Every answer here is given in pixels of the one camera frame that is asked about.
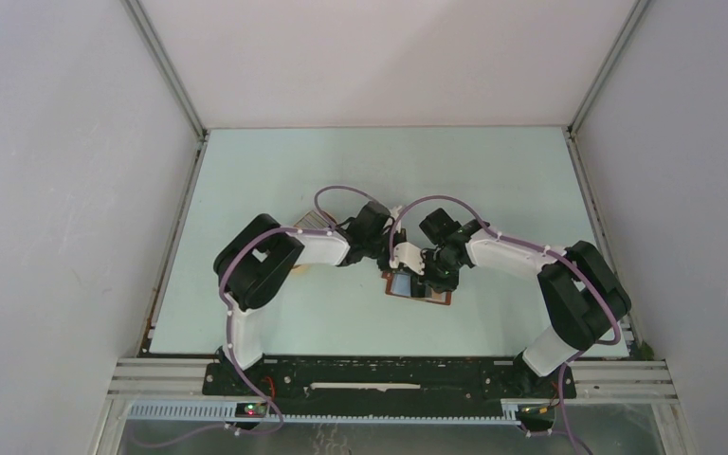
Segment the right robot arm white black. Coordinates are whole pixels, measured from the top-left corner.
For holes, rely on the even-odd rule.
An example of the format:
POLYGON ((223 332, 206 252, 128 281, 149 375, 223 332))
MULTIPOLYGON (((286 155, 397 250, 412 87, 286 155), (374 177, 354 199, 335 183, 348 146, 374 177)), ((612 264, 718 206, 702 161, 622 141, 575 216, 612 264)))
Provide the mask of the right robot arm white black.
POLYGON ((513 381, 522 394, 541 394, 555 369, 593 345, 621 341, 619 322, 628 314, 631 299, 595 245, 579 241, 564 249, 537 246, 491 235, 478 220, 463 225, 444 209, 428 215, 420 229, 434 248, 421 254, 424 268, 414 289, 424 285, 440 294, 453 292, 465 266, 537 281, 550 324, 515 359, 513 381))

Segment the brown leather card holder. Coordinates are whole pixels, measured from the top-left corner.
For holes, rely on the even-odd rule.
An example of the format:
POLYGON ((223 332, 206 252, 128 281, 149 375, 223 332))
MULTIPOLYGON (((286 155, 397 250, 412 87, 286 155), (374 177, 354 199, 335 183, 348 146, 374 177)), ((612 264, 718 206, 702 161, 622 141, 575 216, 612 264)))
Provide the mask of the brown leather card holder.
POLYGON ((437 292, 430 286, 420 282, 412 273, 385 271, 381 274, 381 278, 386 283, 385 294, 387 296, 443 306, 449 306, 452 303, 452 293, 450 291, 437 292))

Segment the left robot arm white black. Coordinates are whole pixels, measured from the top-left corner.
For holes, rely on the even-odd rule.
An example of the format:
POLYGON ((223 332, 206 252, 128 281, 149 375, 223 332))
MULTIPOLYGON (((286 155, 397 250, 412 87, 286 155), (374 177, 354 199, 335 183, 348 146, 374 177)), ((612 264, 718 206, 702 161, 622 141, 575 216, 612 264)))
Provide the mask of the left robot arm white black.
POLYGON ((369 201, 359 213, 333 227, 285 226, 257 215, 216 256, 220 299, 227 307, 226 383, 239 394, 255 392, 264 356, 265 307, 297 266, 345 267, 364 259, 385 260, 391 225, 399 208, 369 201))

